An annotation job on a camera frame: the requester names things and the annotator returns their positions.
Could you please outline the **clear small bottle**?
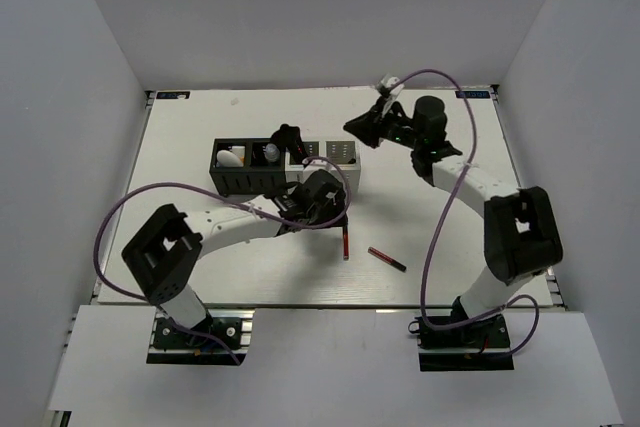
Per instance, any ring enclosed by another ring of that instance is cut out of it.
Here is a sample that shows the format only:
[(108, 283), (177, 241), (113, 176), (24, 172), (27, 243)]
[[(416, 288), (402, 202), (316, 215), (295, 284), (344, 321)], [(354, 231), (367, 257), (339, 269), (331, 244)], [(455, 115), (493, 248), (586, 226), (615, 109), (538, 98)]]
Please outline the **clear small bottle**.
[(273, 143), (266, 144), (264, 147), (264, 157), (269, 164), (277, 165), (281, 157), (279, 147)]

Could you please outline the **black fan makeup brush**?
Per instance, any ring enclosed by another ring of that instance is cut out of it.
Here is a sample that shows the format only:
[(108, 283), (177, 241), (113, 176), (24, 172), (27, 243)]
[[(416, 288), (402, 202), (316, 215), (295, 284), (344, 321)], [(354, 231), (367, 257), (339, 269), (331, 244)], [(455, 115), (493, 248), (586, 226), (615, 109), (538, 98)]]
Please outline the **black fan makeup brush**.
[(288, 151), (291, 158), (297, 164), (302, 164), (308, 157), (298, 126), (282, 124), (280, 128), (272, 134), (270, 142), (280, 151)]

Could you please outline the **white and orange tube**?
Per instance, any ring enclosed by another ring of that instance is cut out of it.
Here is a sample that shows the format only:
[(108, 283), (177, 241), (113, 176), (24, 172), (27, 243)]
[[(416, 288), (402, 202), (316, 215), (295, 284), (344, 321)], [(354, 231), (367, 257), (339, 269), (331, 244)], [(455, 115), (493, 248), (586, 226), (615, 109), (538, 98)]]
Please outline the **white and orange tube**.
[(220, 167), (242, 168), (244, 161), (230, 150), (220, 150), (216, 154), (216, 161)]

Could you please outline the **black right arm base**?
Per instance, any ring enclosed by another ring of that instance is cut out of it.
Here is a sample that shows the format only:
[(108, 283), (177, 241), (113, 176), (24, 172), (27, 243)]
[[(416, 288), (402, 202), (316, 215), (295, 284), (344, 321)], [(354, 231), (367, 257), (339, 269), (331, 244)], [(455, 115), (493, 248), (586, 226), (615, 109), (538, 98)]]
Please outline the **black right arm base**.
[(488, 372), (514, 369), (511, 341), (502, 315), (467, 327), (436, 331), (421, 317), (408, 325), (418, 345), (421, 372)]

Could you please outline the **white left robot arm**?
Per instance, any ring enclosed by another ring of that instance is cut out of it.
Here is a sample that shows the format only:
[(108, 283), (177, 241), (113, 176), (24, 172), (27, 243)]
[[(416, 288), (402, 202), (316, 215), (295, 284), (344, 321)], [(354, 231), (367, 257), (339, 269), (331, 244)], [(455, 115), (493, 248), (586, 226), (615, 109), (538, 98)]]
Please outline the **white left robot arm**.
[(326, 170), (302, 183), (234, 206), (185, 213), (165, 204), (136, 232), (121, 256), (146, 301), (163, 311), (188, 345), (199, 346), (214, 321), (189, 279), (200, 258), (243, 242), (277, 238), (309, 227), (345, 223), (348, 191)]

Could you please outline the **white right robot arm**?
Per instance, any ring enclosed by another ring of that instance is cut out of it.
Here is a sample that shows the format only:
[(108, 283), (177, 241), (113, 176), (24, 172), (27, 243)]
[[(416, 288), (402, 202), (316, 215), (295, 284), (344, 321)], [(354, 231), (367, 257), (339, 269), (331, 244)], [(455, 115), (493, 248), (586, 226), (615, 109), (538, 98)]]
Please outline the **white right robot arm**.
[(455, 299), (447, 323), (425, 323), (472, 346), (486, 336), (487, 319), (522, 299), (524, 285), (562, 260), (563, 246), (548, 193), (492, 177), (474, 164), (472, 153), (452, 145), (446, 126), (445, 104), (437, 97), (419, 98), (411, 116), (399, 102), (380, 97), (344, 129), (371, 148), (384, 140), (409, 148), (416, 174), (448, 193), (447, 207), (460, 200), (482, 218), (484, 268)]

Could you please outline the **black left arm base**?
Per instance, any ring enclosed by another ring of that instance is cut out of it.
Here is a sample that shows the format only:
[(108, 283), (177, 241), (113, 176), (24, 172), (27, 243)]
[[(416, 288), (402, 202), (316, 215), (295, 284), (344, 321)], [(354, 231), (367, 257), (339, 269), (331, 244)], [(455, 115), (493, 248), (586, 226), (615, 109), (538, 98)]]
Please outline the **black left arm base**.
[(177, 328), (157, 312), (152, 323), (146, 363), (151, 365), (240, 366), (249, 350), (253, 311), (210, 309), (208, 335)]

